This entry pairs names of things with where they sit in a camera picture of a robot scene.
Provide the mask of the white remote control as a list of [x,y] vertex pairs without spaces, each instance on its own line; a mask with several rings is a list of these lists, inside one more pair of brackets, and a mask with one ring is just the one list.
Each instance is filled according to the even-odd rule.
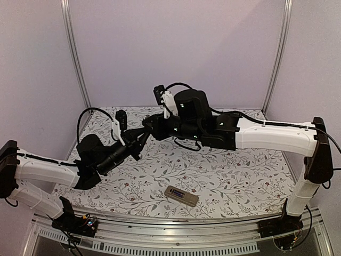
[[188,193],[173,186],[168,186],[164,192],[164,195],[190,207],[195,207],[199,201],[199,197],[197,195]]

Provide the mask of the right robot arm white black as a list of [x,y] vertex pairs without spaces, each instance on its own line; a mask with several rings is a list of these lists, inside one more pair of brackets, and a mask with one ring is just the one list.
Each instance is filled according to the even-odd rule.
[[301,176],[275,222],[281,233],[296,224],[320,185],[333,176],[330,138],[322,118],[302,124],[259,120],[239,111],[212,110],[204,91],[187,89],[172,95],[155,88],[154,92],[164,112],[147,117],[142,124],[157,140],[175,137],[214,149],[260,148],[304,157]]

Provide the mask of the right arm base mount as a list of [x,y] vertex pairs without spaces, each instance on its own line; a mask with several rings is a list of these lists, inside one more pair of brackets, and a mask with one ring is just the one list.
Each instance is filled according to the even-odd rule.
[[257,223],[258,233],[261,238],[284,234],[303,228],[300,216],[291,216],[287,213],[287,201],[285,201],[281,216],[273,219],[262,220]]

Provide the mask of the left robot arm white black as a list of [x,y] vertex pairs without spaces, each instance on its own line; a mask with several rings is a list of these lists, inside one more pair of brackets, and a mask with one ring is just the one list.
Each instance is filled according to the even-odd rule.
[[79,160],[63,162],[48,159],[19,149],[15,140],[1,147],[1,198],[12,199],[43,212],[67,231],[75,231],[79,220],[71,204],[58,199],[29,183],[41,180],[78,190],[89,190],[101,181],[101,176],[118,167],[126,158],[140,159],[140,153],[150,134],[144,128],[123,132],[119,141],[104,146],[95,134],[87,135],[77,146]]

